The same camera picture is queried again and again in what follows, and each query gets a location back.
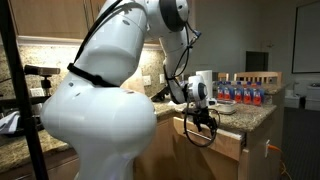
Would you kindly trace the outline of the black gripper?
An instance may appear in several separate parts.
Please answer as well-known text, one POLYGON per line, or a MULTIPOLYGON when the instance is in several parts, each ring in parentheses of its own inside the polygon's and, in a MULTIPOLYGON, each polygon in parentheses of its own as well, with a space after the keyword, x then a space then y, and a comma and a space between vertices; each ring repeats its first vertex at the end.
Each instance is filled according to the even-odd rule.
POLYGON ((202 131, 201 125, 206 125, 211 130, 212 137, 216 136, 217 123, 216 120, 209 115, 209 110, 204 109, 193 109, 192 110, 193 123, 196 125, 198 132, 202 131))

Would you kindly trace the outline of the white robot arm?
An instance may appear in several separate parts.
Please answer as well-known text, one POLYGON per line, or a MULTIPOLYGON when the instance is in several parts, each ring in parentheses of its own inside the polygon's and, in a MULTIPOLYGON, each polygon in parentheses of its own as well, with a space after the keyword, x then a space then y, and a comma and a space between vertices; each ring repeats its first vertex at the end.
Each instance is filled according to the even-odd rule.
POLYGON ((133 180, 133 161, 156 130, 154 105, 145 94, 124 88, 136 71, 143 45, 159 40, 164 78, 176 104, 198 128, 218 128, 209 115, 201 76, 180 85, 189 52, 199 37, 188 24, 187 0, 106 0, 75 60, 40 114, 46 131, 72 146, 79 157, 74 180, 133 180))

